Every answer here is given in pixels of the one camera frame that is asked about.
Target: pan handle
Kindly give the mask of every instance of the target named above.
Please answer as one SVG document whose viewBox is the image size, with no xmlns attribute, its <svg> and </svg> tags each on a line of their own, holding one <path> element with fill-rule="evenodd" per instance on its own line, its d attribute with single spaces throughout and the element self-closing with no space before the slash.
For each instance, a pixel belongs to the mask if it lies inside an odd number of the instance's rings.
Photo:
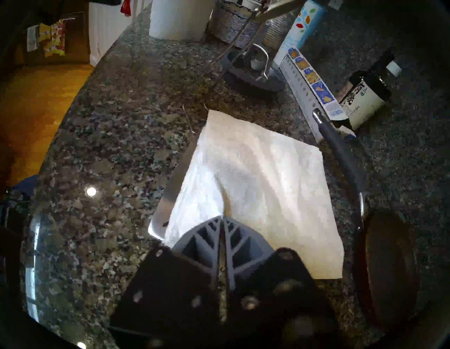
<svg viewBox="0 0 450 349">
<path fill-rule="evenodd" d="M 358 166 L 355 157 L 347 148 L 344 140 L 334 130 L 330 122 L 325 119 L 321 111 L 316 108 L 313 110 L 312 114 L 319 126 L 320 133 L 327 141 L 335 158 L 341 165 L 342 171 L 347 177 L 351 189 L 353 190 L 355 196 L 361 201 L 361 199 L 364 199 L 367 192 L 366 173 Z"/>
</svg>

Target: wooden floor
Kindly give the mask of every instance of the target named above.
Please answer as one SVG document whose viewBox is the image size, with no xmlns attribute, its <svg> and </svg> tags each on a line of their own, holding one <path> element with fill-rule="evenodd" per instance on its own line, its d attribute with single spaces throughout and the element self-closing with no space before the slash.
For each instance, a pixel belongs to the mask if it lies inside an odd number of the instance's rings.
<svg viewBox="0 0 450 349">
<path fill-rule="evenodd" d="M 12 154 L 8 185 L 37 174 L 89 64 L 24 67 L 1 87 L 0 138 Z"/>
</svg>

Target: bottle label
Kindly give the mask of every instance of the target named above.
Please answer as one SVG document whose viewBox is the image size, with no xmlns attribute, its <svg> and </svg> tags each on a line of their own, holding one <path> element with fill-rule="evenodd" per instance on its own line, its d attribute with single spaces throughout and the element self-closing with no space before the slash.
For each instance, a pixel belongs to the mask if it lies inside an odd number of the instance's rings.
<svg viewBox="0 0 450 349">
<path fill-rule="evenodd" d="M 350 120 L 351 127 L 356 130 L 384 104 L 378 95 L 364 80 L 341 102 L 342 109 Z"/>
</svg>

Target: screw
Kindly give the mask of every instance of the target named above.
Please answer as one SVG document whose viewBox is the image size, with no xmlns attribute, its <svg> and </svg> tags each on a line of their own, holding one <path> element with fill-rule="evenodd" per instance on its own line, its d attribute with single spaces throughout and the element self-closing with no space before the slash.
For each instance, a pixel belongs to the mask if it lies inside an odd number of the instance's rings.
<svg viewBox="0 0 450 349">
<path fill-rule="evenodd" d="M 202 298 L 200 296 L 195 296 L 194 299 L 191 301 L 191 305 L 193 308 L 197 308 L 202 303 Z"/>
<path fill-rule="evenodd" d="M 289 292 L 292 291 L 295 287 L 303 287 L 303 283 L 294 279 L 289 279 L 279 283 L 274 289 L 274 294 L 279 295 L 283 292 Z"/>
<path fill-rule="evenodd" d="M 148 346 L 150 348 L 160 348 L 163 345 L 163 341 L 158 338 L 153 338 L 151 341 L 149 341 Z"/>
<path fill-rule="evenodd" d="M 241 300 L 242 308 L 245 310 L 253 310 L 258 306 L 258 304 L 259 300 L 253 296 L 246 296 Z"/>
<path fill-rule="evenodd" d="M 133 296 L 133 302 L 138 303 L 141 300 L 141 298 L 142 298 L 142 291 L 139 290 Z"/>
<path fill-rule="evenodd" d="M 293 258 L 294 258 L 294 256 L 292 256 L 292 253 L 290 253 L 289 251 L 280 252 L 280 253 L 279 253 L 279 256 L 280 256 L 282 259 L 286 259 L 286 260 L 289 260 L 289 259 L 293 259 Z"/>
</svg>

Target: granite countertop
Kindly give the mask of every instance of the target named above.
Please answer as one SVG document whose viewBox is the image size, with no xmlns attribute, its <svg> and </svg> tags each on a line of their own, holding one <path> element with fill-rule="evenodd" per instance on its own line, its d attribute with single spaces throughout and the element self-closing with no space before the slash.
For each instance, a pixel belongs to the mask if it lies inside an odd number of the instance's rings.
<svg viewBox="0 0 450 349">
<path fill-rule="evenodd" d="M 182 105 L 197 131 L 206 121 L 206 101 L 211 109 L 315 144 L 289 87 L 273 100 L 256 100 L 220 81 L 207 96 L 213 81 L 204 77 L 196 86 L 198 74 L 224 44 L 155 40 L 148 36 L 149 11 L 103 57 L 61 123 L 41 168 L 23 249 L 30 313 L 87 348 L 115 347 L 105 324 L 158 243 L 147 228 L 189 144 Z M 361 347 L 381 333 L 366 323 L 351 276 L 354 203 L 329 149 L 321 149 L 345 259 L 342 279 L 318 285 L 343 332 Z M 97 190 L 93 197 L 89 187 Z"/>
</svg>

